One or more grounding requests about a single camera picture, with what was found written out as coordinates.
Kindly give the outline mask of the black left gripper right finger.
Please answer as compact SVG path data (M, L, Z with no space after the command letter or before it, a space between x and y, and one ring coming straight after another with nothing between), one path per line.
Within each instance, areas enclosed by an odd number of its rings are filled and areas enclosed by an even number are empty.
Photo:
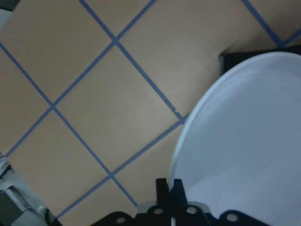
M184 209L188 205L181 179L174 179L174 184L170 191L169 200L172 209Z

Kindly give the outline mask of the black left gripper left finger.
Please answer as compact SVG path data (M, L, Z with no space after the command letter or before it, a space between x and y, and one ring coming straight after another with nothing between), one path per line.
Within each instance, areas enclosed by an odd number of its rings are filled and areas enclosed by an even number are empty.
M162 207L169 206L169 189L166 178L156 179L157 205Z

